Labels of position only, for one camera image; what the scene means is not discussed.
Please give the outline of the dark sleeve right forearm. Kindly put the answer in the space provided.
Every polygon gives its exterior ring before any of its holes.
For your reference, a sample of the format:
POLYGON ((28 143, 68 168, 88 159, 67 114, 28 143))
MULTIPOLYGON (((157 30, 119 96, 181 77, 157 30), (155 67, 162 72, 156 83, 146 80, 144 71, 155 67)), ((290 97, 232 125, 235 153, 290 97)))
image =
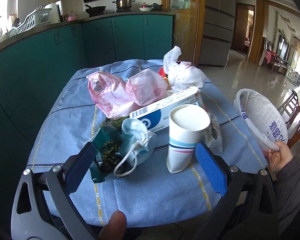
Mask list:
POLYGON ((300 158, 294 156, 276 175, 274 192, 279 235, 291 236, 300 229, 300 158))

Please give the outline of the right hand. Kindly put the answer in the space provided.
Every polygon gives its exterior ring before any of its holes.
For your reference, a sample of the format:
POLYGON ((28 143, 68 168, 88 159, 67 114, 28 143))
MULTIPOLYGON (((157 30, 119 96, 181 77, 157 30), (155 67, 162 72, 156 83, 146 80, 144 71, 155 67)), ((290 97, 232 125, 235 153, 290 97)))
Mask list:
POLYGON ((277 141, 275 144, 279 147, 278 151, 269 149, 262 152, 268 161, 270 171, 279 173, 293 159, 293 155, 286 143, 277 141))

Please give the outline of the left hand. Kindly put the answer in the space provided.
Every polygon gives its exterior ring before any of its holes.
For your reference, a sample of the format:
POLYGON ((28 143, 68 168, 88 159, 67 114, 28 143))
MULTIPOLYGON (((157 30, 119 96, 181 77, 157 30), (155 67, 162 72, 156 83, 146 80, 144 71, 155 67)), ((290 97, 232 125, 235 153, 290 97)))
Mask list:
POLYGON ((98 238, 101 240, 122 240, 127 228, 127 219, 123 212, 116 210, 112 215, 108 224, 106 224, 98 238))

